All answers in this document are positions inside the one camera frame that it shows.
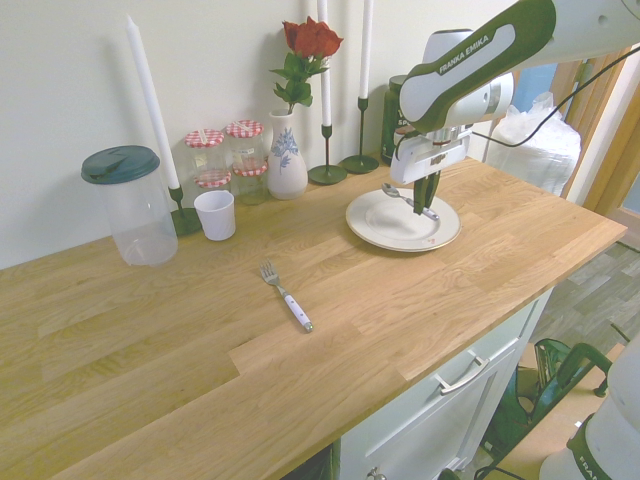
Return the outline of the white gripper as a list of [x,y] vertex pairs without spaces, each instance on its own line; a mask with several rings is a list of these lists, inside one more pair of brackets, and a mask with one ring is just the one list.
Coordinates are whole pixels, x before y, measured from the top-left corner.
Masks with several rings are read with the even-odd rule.
[[424,208],[432,205],[440,171],[466,158],[470,137],[470,130],[462,130],[449,143],[436,145],[426,135],[414,136],[411,132],[399,140],[391,162],[390,175],[397,183],[414,182],[413,212],[416,215],[422,215]]

